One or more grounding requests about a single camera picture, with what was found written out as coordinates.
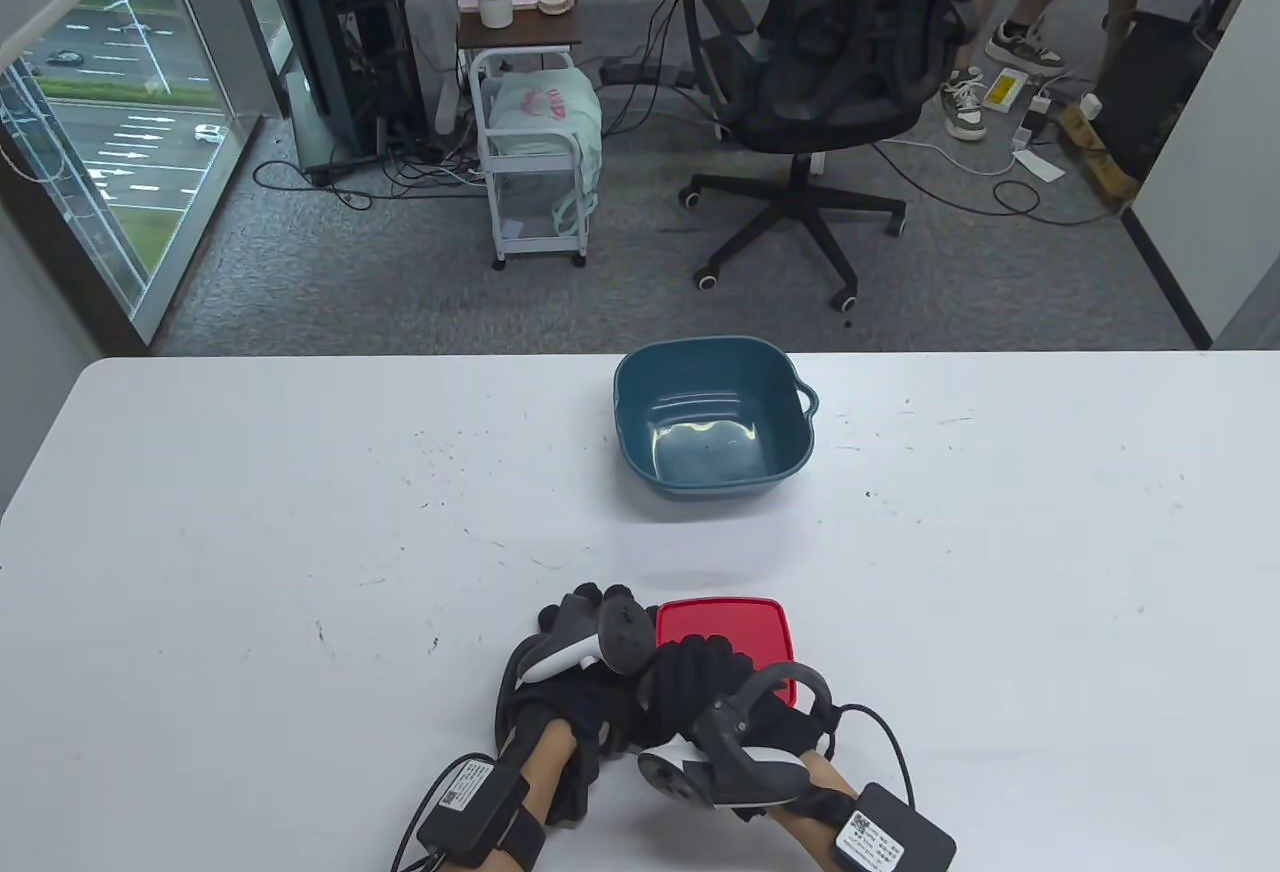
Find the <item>vr controller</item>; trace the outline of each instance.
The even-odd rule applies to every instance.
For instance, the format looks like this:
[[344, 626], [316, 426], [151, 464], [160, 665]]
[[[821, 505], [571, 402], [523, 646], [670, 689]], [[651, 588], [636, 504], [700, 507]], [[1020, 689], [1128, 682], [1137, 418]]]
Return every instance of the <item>vr controller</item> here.
[[556, 625], [539, 638], [516, 665], [516, 688], [595, 662], [618, 675], [635, 675], [658, 647], [653, 620], [626, 594], [608, 595], [596, 608], [590, 599], [570, 593], [561, 599]]
[[835, 721], [827, 680], [799, 662], [777, 662], [755, 672], [736, 694], [713, 702], [694, 722], [691, 741], [641, 752], [640, 773], [662, 794], [707, 808], [763, 809], [800, 798], [809, 789], [804, 762], [781, 749], [741, 744], [751, 708], [788, 680], [813, 690], [819, 721]]

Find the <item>white rolling cart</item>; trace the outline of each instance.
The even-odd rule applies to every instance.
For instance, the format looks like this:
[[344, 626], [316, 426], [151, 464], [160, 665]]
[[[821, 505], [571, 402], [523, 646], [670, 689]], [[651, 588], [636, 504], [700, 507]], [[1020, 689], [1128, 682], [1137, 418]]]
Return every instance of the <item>white rolling cart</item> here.
[[[480, 168], [489, 196], [493, 222], [493, 268], [506, 268], [508, 255], [529, 252], [566, 252], [577, 268], [586, 265], [590, 233], [586, 195], [582, 188], [582, 151], [577, 137], [564, 127], [493, 128], [490, 113], [502, 87], [503, 59], [517, 55], [539, 55], [549, 65], [559, 59], [563, 68], [573, 68], [568, 45], [509, 46], [485, 49], [470, 60], [468, 77], [476, 117], [476, 146]], [[507, 151], [499, 149], [507, 146]], [[558, 152], [521, 152], [521, 140], [529, 145], [563, 146]], [[572, 213], [572, 228], [559, 236], [553, 211]]]

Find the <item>office chair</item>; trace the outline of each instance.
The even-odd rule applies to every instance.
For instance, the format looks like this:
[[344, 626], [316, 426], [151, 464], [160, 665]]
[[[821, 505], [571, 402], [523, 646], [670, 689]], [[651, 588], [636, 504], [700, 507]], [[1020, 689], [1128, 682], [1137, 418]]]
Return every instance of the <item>office chair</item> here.
[[[831, 305], [850, 311], [858, 274], [819, 209], [887, 213], [884, 230], [896, 237], [906, 204], [813, 186], [810, 159], [909, 131], [950, 76], [956, 49], [977, 35], [972, 0], [769, 0], [759, 26], [741, 0], [684, 6], [694, 70], [717, 120], [746, 149], [792, 156], [786, 182], [695, 174], [681, 190], [686, 207], [704, 188], [768, 202], [698, 269], [694, 283], [714, 288], [721, 265], [782, 219], [797, 219], [845, 283]], [[701, 35], [700, 6], [716, 35]]]

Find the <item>sneaker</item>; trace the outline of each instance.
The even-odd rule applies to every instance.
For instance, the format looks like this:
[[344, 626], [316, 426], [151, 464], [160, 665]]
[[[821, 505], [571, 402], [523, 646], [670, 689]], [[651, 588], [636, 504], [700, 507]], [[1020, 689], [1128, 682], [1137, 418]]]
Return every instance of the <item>sneaker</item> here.
[[987, 40], [987, 54], [1006, 67], [1018, 67], [1033, 76], [1061, 76], [1066, 68], [1061, 55], [1046, 49], [1039, 37], [1039, 22], [1027, 35], [1005, 35], [1005, 24], [996, 26]]
[[987, 134], [987, 127], [982, 124], [982, 101], [978, 99], [978, 90], [982, 90], [982, 69], [978, 67], [970, 67], [969, 72], [956, 69], [951, 73], [951, 78], [942, 83], [938, 104], [946, 117], [942, 124], [952, 140], [977, 142]]

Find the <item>qr code label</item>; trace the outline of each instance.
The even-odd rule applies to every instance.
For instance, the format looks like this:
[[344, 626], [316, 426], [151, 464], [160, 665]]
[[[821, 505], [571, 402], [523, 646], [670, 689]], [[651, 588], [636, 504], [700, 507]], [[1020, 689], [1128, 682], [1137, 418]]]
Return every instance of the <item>qr code label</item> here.
[[836, 846], [867, 872], [893, 872], [902, 858], [902, 846], [861, 812], [849, 817], [836, 836]]
[[444, 795], [440, 796], [439, 804], [447, 809], [453, 809], [453, 812], [463, 812], [467, 803], [480, 791], [480, 786], [484, 785], [484, 780], [489, 777], [492, 771], [493, 763], [490, 762], [471, 759], [462, 763], [458, 773], [453, 776], [453, 781], [444, 790]]

